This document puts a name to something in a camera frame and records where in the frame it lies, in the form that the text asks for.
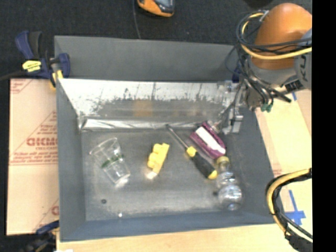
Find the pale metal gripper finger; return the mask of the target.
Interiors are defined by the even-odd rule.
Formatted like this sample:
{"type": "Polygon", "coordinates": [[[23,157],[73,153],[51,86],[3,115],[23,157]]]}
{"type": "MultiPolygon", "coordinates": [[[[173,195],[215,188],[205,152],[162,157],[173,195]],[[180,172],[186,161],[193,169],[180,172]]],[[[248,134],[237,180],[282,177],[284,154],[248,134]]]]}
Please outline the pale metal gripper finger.
{"type": "Polygon", "coordinates": [[[239,87],[238,83],[231,80],[225,80],[217,83],[217,90],[220,94],[234,94],[239,87]]]}
{"type": "Polygon", "coordinates": [[[224,134],[237,134],[240,131],[244,116],[235,108],[230,108],[225,114],[222,125],[224,134]]]}

